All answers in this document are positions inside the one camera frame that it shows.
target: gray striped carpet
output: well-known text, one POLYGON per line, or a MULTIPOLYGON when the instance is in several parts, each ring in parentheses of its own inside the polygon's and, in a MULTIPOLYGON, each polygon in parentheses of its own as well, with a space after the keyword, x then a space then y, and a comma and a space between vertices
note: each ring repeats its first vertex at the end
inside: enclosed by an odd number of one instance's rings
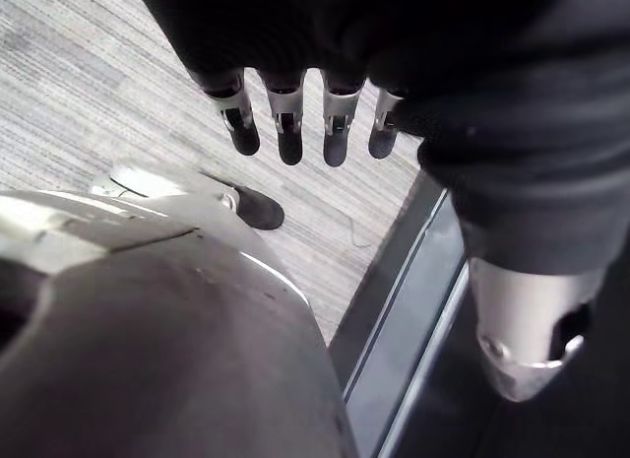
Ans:
POLYGON ((262 148, 233 150, 140 0, 0 0, 0 188, 84 190, 120 158, 202 168, 281 202, 263 237, 311 301, 330 340, 418 174, 417 141, 375 161, 367 86, 348 160, 322 156, 322 83, 305 82, 304 160, 281 163, 262 85, 248 74, 262 148))

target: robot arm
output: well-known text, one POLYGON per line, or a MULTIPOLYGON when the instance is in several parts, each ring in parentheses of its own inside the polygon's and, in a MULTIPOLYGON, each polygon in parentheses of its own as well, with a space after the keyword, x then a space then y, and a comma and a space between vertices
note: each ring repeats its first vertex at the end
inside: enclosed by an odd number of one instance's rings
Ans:
POLYGON ((262 71, 287 164, 301 158, 292 75, 326 69, 331 165, 364 76, 382 88, 369 151, 389 155, 397 131, 425 138, 418 158, 451 189, 503 396, 533 397, 579 350, 630 222, 630 0, 145 2, 193 73, 262 71))

